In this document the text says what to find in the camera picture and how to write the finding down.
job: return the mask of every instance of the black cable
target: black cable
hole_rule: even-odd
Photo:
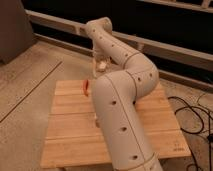
[[[191,148],[189,148],[189,149],[190,149],[190,151],[191,151],[192,159],[193,159],[194,163],[189,164],[189,165],[186,167],[186,171],[188,171],[189,168],[191,168],[192,166],[195,167],[196,171],[199,171],[199,170],[200,170],[200,171],[203,171],[203,169],[198,165],[197,159],[196,159],[196,157],[195,157],[195,155],[194,155],[192,149],[191,149]]]
[[[184,128],[181,127],[181,130],[182,130],[183,132],[185,132],[185,133],[192,134],[192,135],[199,135],[199,134],[201,134],[202,132],[204,132],[204,127],[205,127],[204,120],[203,120],[203,118],[201,117],[201,115],[200,115],[195,109],[199,109],[200,111],[204,112],[204,113],[208,116],[208,118],[209,118],[210,120],[213,120],[213,118],[211,117],[211,112],[209,112],[209,110],[207,110],[206,108],[202,108],[201,106],[200,106],[200,107],[198,107],[198,106],[192,106],[192,105],[190,105],[189,103],[187,103],[184,99],[182,99],[182,98],[180,98],[180,97],[177,97],[177,96],[171,96],[171,97],[169,97],[168,99],[169,99],[169,100],[171,100],[171,99],[178,100],[178,101],[182,102],[182,103],[185,105],[184,107],[181,107],[181,108],[177,109],[177,110],[175,111],[175,115],[177,115],[178,112],[180,112],[181,110],[190,109],[190,110],[196,115],[196,117],[199,118],[199,121],[200,121],[200,123],[201,123],[201,128],[200,128],[199,130],[197,130],[197,131],[188,131],[188,130],[186,130],[186,129],[184,129]],[[203,171],[203,169],[198,165],[197,159],[196,159],[196,157],[195,157],[193,151],[192,151],[191,149],[190,149],[190,151],[191,151],[191,154],[192,154],[192,158],[193,158],[194,163],[189,164],[189,165],[186,167],[186,171],[188,171],[188,170],[189,170],[191,167],[193,167],[193,166],[195,167],[196,171],[199,171],[199,170],[200,170],[200,171]]]

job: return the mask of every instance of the metal rack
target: metal rack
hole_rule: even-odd
[[[210,6],[212,0],[203,0],[200,5],[188,2],[180,2],[178,0],[137,0],[137,1],[213,13],[213,7]]]

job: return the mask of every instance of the screw hole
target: screw hole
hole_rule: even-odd
[[[116,101],[112,101],[111,102],[112,105],[116,105],[116,103],[117,103]]]
[[[119,129],[120,132],[125,132],[127,130],[127,127],[122,127]]]
[[[132,159],[132,160],[137,160],[137,159],[138,159],[138,156],[137,156],[137,155],[134,155],[134,156],[131,157],[131,159]]]

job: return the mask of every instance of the cable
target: cable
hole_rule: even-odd
[[[177,109],[177,110],[175,111],[175,115],[177,115],[178,112],[180,112],[180,111],[182,111],[182,110],[190,109],[190,110],[193,112],[193,114],[195,114],[195,116],[199,119],[199,122],[201,123],[201,127],[200,127],[198,130],[196,130],[196,131],[189,131],[189,130],[186,130],[186,129],[182,128],[182,127],[181,127],[181,130],[182,130],[183,132],[185,132],[185,133],[192,134],[192,135],[196,135],[196,136],[198,136],[198,137],[204,139],[205,141],[208,141],[206,138],[204,138],[204,137],[201,136],[200,134],[208,132],[209,136],[211,135],[211,120],[213,120],[213,117],[211,116],[211,113],[213,113],[213,112],[212,112],[211,109],[209,109],[209,108],[207,108],[207,107],[201,105],[200,99],[201,99],[204,95],[205,95],[205,93],[202,94],[201,96],[199,96],[199,98],[197,99],[197,105],[198,105],[198,106],[192,106],[192,105],[190,105],[188,102],[186,102],[184,99],[182,99],[182,98],[180,98],[180,97],[177,97],[177,96],[171,96],[171,97],[168,97],[168,99],[169,99],[169,100],[171,100],[171,99],[178,100],[178,101],[180,101],[182,104],[184,104],[183,107],[181,107],[181,108],[179,108],[179,109]],[[204,114],[206,114],[206,115],[208,116],[208,130],[204,130],[204,128],[205,128],[204,120],[203,120],[203,118],[201,117],[200,113],[198,113],[195,109],[200,110],[201,112],[203,112]],[[212,163],[211,163],[211,160],[212,160],[212,154],[211,154],[212,147],[211,147],[211,142],[208,141],[208,143],[209,143],[209,169],[210,169],[209,171],[212,171]],[[186,167],[186,171],[188,171],[188,170],[189,170],[191,167],[193,167],[193,166],[195,167],[196,171],[199,171],[199,170],[202,171],[203,169],[198,165],[198,162],[197,162],[197,160],[196,160],[196,157],[195,157],[193,151],[192,151],[191,149],[190,149],[190,151],[191,151],[191,154],[192,154],[192,158],[193,158],[194,163],[193,163],[193,164],[189,164],[189,165]]]

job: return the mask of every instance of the wooden plank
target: wooden plank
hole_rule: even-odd
[[[170,111],[138,112],[141,123],[149,134],[151,132],[178,130],[179,125]],[[51,115],[46,139],[75,138],[101,135],[95,125],[95,113]]]
[[[109,163],[110,158],[102,136],[45,141],[42,168],[56,168]]]
[[[83,80],[57,82],[56,91],[66,91],[55,95],[41,161],[43,168],[110,162],[102,132],[95,125],[91,94],[83,95],[82,83]],[[151,94],[138,100],[135,107],[160,158],[190,155],[160,84]]]
[[[159,158],[189,156],[181,131],[151,133],[151,144]],[[46,140],[42,168],[110,163],[102,136]]]

